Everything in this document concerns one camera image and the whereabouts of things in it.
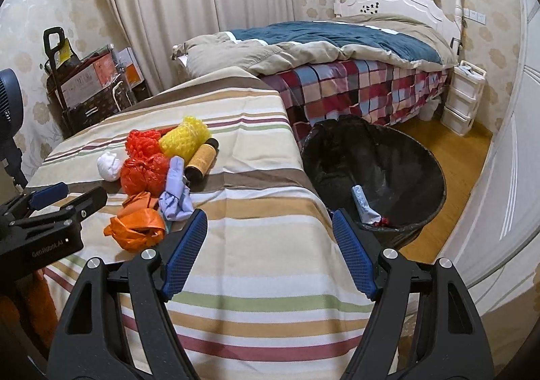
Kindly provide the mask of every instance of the black fan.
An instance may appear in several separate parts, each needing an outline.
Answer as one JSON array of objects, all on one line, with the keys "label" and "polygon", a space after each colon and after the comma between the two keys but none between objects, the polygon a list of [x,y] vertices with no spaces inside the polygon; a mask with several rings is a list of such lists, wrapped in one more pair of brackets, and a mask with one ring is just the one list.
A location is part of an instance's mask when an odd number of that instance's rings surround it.
[{"label": "black fan", "polygon": [[25,188],[28,181],[21,171],[22,151],[13,136],[23,124],[23,97],[14,71],[0,71],[0,161],[15,185]]}]

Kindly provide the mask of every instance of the black bag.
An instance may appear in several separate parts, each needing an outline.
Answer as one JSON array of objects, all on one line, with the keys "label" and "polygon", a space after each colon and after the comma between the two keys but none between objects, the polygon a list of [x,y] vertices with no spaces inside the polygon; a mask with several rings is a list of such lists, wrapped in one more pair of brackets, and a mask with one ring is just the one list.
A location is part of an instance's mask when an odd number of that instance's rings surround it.
[{"label": "black bag", "polygon": [[[315,124],[302,149],[303,167],[330,214],[344,208],[385,247],[413,241],[446,200],[433,154],[410,136],[353,115]],[[363,224],[351,188],[360,185],[388,227]]]}]

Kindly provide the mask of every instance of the plaid bed skirt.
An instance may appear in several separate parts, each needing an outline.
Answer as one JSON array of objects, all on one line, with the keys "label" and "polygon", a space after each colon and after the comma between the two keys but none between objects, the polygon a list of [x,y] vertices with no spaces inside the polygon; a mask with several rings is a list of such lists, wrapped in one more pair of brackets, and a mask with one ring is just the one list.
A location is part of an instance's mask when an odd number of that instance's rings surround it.
[{"label": "plaid bed skirt", "polygon": [[280,93],[296,141],[301,145],[323,119],[358,115],[374,124],[393,125],[442,92],[442,72],[407,70],[366,60],[304,65],[263,80]]}]

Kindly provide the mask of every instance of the white door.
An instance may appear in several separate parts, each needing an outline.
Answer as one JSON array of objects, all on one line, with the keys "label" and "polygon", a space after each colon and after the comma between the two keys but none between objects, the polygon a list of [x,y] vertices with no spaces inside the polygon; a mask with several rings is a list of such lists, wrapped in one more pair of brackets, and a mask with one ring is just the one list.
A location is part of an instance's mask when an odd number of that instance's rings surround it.
[{"label": "white door", "polygon": [[540,226],[540,4],[522,0],[520,79],[479,182],[440,256],[468,286],[512,259]]}]

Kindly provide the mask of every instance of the blue comforter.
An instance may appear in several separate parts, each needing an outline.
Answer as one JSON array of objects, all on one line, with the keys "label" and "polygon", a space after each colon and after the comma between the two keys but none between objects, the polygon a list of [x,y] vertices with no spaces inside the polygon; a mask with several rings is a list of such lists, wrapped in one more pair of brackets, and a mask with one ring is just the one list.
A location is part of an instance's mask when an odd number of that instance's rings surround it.
[{"label": "blue comforter", "polygon": [[441,64],[441,57],[431,46],[405,34],[392,34],[361,25],[331,22],[284,22],[248,30],[232,30],[237,40],[260,39],[274,45],[281,42],[329,42],[342,47],[365,45],[391,51],[407,61],[425,60]]}]

